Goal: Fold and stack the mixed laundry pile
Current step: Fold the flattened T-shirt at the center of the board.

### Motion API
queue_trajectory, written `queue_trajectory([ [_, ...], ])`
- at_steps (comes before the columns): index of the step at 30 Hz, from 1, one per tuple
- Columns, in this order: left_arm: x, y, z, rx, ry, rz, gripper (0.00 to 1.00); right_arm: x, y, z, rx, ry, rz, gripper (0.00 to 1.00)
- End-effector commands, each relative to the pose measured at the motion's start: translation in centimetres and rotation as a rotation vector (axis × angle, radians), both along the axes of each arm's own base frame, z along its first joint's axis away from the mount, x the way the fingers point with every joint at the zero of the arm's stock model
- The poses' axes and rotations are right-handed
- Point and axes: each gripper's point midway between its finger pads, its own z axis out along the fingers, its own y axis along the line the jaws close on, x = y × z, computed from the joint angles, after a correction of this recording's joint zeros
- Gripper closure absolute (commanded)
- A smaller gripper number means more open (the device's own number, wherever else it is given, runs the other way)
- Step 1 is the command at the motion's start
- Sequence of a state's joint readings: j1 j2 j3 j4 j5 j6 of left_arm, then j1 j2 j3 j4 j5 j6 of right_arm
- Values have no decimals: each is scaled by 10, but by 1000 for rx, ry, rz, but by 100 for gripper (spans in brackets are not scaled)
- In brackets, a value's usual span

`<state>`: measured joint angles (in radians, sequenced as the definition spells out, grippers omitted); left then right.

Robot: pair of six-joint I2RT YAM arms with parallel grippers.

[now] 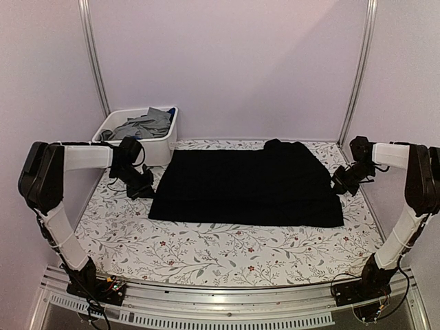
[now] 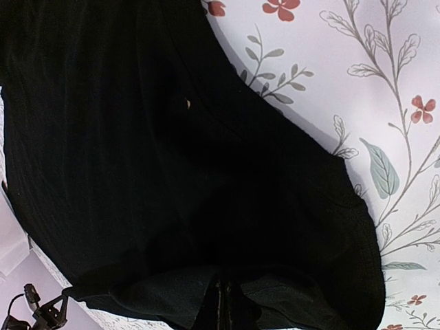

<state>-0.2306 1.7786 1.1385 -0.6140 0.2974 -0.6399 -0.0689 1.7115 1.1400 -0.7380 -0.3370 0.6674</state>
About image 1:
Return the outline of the black t-shirt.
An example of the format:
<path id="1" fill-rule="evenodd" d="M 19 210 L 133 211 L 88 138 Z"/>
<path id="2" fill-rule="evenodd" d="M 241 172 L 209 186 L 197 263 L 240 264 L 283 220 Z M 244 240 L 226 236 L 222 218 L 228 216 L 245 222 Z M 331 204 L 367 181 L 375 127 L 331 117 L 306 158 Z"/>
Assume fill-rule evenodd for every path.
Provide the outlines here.
<path id="1" fill-rule="evenodd" d="M 343 226 L 326 167 L 300 142 L 259 150 L 178 150 L 149 219 L 247 226 Z"/>

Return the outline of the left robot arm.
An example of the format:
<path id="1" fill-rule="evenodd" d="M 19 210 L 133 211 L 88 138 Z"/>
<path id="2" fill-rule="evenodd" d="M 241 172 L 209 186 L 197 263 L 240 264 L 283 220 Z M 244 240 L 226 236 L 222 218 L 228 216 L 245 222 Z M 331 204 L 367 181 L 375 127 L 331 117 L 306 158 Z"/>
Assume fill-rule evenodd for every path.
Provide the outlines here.
<path id="1" fill-rule="evenodd" d="M 110 178 L 125 184 L 128 198 L 151 198 L 153 174 L 147 165 L 135 163 L 141 152 L 142 145 L 132 137 L 117 146 L 107 142 L 34 142 L 23 165 L 19 193 L 36 214 L 43 237 L 60 256 L 71 281 L 87 298 L 97 298 L 102 283 L 65 212 L 65 173 L 108 169 Z"/>

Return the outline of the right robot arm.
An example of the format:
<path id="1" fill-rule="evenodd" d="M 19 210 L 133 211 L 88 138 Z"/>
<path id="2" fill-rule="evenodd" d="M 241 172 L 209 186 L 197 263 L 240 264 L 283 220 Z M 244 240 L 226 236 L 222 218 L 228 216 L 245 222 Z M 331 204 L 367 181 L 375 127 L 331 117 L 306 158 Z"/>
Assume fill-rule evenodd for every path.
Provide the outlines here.
<path id="1" fill-rule="evenodd" d="M 420 237 L 428 220 L 439 213 L 439 148 L 406 142 L 371 142 L 357 136 L 350 142 L 354 163 L 340 166 L 333 174 L 333 190 L 355 195 L 360 185 L 371 183 L 376 171 L 389 168 L 406 171 L 404 207 L 381 248 L 369 257 L 356 283 L 355 293 L 371 299 L 389 284 L 402 257 Z"/>

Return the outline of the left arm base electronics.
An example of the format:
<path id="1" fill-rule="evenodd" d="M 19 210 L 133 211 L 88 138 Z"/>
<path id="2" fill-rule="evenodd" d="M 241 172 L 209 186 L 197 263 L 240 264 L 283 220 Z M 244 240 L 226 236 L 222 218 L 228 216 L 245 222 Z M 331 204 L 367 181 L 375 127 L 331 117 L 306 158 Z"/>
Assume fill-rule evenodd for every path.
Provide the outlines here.
<path id="1" fill-rule="evenodd" d="M 115 276 L 107 279 L 74 276 L 67 286 L 68 294 L 115 306 L 122 306 L 126 290 L 127 282 Z"/>

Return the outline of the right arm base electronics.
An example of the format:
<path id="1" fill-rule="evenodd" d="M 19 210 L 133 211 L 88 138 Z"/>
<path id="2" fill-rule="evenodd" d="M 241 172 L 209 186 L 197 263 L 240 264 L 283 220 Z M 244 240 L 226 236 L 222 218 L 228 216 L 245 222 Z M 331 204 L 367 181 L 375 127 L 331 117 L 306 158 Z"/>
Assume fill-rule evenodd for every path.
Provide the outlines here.
<path id="1" fill-rule="evenodd" d="M 341 273 L 331 281 L 330 293 L 337 307 L 351 306 L 354 316 L 360 322 L 369 324 L 377 322 L 389 306 L 391 286 L 364 287 L 360 278 Z"/>

